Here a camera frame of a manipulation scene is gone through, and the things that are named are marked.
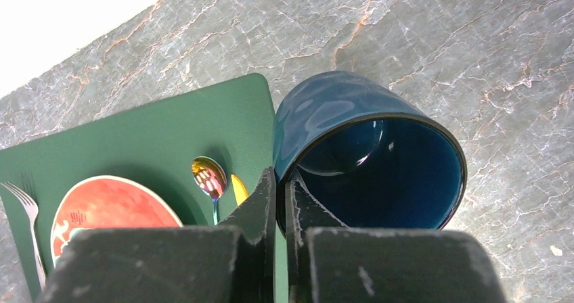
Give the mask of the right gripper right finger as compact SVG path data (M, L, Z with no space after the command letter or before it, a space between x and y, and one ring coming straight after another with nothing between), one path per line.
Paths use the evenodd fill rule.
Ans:
M291 302L504 302L483 246L458 231L342 224L295 176L285 186Z

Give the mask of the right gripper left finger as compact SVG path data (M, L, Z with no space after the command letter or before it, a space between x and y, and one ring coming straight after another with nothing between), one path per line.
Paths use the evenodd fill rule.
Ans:
M273 168L218 225L96 229L71 241L40 302L273 302Z

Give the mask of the yellow pencil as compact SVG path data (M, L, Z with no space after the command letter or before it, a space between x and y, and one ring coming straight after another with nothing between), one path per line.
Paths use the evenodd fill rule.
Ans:
M247 188L237 175L231 174L231 183L234 191L236 204L237 206L240 206L248 198L249 193L247 191Z

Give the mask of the iridescent rainbow metal spoon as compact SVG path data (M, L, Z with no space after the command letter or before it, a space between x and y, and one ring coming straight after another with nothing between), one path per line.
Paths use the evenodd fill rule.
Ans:
M215 160L207 156L198 156L192 161L194 181L213 202L213 222L220 221L219 199L227 189L227 177L223 168Z

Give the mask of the dark blue mug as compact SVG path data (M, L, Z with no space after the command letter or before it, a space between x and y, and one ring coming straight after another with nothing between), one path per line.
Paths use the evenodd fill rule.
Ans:
M352 72L299 83L273 124L278 222L286 186L307 191L350 227L442 229L467 184L462 147L442 124L396 93Z

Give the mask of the green rectangular placemat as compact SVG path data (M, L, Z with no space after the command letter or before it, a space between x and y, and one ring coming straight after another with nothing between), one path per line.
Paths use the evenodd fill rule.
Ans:
M50 235L65 194L112 175L157 193L186 224L211 224L212 206L192 179L196 156L215 159L253 189L271 165L275 116L260 74L248 74L111 115L1 151L1 181L37 202L39 250L48 270L61 241Z

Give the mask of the red teal floral plate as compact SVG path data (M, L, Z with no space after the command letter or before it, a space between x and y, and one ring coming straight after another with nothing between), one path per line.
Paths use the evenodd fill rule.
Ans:
M50 233L52 263L58 263L73 237L89 229L182 226L151 189L112 175L90 177L72 186L56 210Z

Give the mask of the silver metal fork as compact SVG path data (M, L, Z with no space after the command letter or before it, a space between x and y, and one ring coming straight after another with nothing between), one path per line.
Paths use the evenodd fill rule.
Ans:
M46 272L43 265L43 261L41 258L41 253L38 246L37 236L35 232L35 225L37 221L37 217L39 214L39 207L29 194L23 191L21 188L17 187L16 185L6 182L1 183L1 186L7 189L22 205L29 222L29 231L30 237L32 241L32 249L34 253L35 259L35 269L37 272L38 282L40 286L40 290L44 290L46 284Z

